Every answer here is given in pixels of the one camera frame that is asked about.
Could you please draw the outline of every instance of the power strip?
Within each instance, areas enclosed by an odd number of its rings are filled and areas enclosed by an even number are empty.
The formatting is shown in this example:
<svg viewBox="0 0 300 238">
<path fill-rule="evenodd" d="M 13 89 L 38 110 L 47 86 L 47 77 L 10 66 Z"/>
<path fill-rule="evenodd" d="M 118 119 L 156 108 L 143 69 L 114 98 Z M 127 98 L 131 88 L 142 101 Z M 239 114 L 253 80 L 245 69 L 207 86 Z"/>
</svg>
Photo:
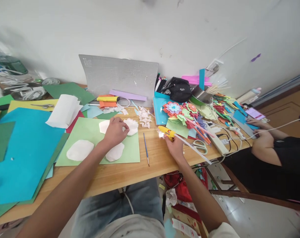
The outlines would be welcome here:
<svg viewBox="0 0 300 238">
<path fill-rule="evenodd" d="M 229 154 L 229 150 L 224 146 L 224 144 L 220 141 L 220 139 L 216 136 L 213 130 L 207 125 L 207 130 L 215 137 L 209 137 L 213 144 L 217 147 L 219 153 L 224 156 L 225 154 Z"/>
</svg>

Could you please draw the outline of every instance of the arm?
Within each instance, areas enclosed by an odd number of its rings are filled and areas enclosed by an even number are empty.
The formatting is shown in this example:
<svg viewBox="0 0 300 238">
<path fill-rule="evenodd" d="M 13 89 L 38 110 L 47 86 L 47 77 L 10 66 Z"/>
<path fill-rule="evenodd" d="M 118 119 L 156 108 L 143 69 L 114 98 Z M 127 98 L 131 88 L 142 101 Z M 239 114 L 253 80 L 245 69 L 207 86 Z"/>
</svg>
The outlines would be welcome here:
<svg viewBox="0 0 300 238">
<path fill-rule="evenodd" d="M 174 142 L 171 142 L 168 137 L 165 137 L 165 140 L 171 155 L 177 162 L 179 170 L 184 176 L 193 203 L 207 231 L 211 232 L 217 229 L 223 222 L 229 224 L 222 208 L 204 187 L 184 158 L 183 142 L 179 138 L 175 138 Z"/>
<path fill-rule="evenodd" d="M 104 139 L 43 201 L 17 238 L 57 238 L 83 199 L 103 157 L 122 142 L 128 132 L 128 126 L 120 118 L 111 118 Z"/>
<path fill-rule="evenodd" d="M 252 145 L 252 154 L 258 159 L 267 162 L 269 164 L 282 166 L 280 159 L 273 149 L 274 139 L 268 131 L 264 130 L 255 130 L 255 133 L 259 133 L 259 138 L 254 140 Z"/>
<path fill-rule="evenodd" d="M 268 123 L 263 123 L 261 120 L 257 120 L 257 119 L 248 119 L 247 123 L 251 124 L 251 125 L 254 125 L 254 126 L 258 126 L 262 130 L 273 129 L 273 127 L 270 126 Z M 286 134 L 282 131 L 279 131 L 277 129 L 271 130 L 269 132 L 273 136 L 273 138 L 276 139 L 276 140 L 283 140 L 284 138 L 289 137 L 288 134 Z"/>
</svg>

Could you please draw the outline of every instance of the person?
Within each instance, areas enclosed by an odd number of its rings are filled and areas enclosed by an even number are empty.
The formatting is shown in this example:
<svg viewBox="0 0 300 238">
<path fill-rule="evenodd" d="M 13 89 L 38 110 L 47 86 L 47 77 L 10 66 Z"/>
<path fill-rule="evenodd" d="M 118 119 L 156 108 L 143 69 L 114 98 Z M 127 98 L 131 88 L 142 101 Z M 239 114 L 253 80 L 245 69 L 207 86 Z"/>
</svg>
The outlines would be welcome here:
<svg viewBox="0 0 300 238">
<path fill-rule="evenodd" d="M 300 138 L 274 129 L 261 120 L 252 148 L 241 150 L 223 163 L 251 193 L 282 200 L 300 201 Z"/>
<path fill-rule="evenodd" d="M 122 194 L 114 190 L 82 200 L 100 161 L 125 139 L 128 131 L 120 118 L 111 118 L 104 139 L 43 201 L 17 237 L 57 238 L 77 207 L 71 237 L 165 237 L 156 178 L 130 185 Z M 183 142 L 178 138 L 174 142 L 165 140 L 183 173 L 198 214 L 210 232 L 209 237 L 238 237 L 217 201 L 184 158 Z"/>
</svg>

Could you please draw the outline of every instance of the smartphone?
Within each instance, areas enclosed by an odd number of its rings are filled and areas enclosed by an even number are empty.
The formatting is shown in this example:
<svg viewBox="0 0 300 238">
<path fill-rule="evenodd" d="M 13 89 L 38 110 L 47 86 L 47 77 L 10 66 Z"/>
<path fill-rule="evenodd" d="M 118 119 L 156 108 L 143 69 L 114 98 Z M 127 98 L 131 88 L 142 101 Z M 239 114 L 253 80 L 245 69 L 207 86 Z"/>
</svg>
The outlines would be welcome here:
<svg viewBox="0 0 300 238">
<path fill-rule="evenodd" d="M 253 117 L 254 119 L 257 119 L 257 120 L 261 120 L 263 118 L 265 118 L 266 116 L 261 114 L 260 112 L 258 112 L 256 109 L 254 108 L 249 108 L 248 110 L 246 110 L 246 113 Z"/>
</svg>

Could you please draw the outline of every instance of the white sleeve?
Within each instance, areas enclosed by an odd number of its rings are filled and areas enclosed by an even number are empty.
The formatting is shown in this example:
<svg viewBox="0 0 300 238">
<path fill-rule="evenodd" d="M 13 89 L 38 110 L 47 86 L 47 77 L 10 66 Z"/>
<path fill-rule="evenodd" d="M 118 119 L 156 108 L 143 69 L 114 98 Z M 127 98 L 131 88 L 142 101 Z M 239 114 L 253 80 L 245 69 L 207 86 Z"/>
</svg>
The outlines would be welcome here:
<svg viewBox="0 0 300 238">
<path fill-rule="evenodd" d="M 216 230 L 209 233 L 208 238 L 239 238 L 239 236 L 231 225 L 223 222 Z"/>
</svg>

